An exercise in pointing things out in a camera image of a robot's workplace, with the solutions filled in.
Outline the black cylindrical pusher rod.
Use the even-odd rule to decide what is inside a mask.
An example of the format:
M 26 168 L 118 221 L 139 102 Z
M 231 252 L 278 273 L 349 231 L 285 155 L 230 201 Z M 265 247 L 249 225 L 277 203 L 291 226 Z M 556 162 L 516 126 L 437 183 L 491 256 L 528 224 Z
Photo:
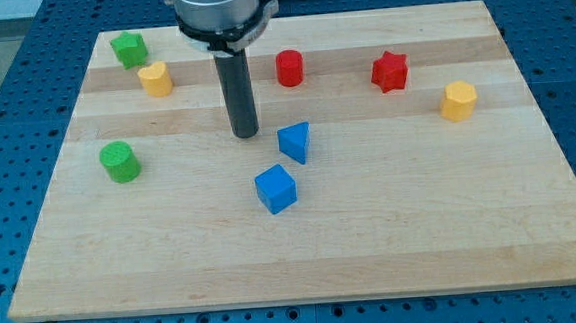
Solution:
M 237 138 L 255 136 L 259 121 L 245 51 L 215 57 L 214 61 L 233 135 Z

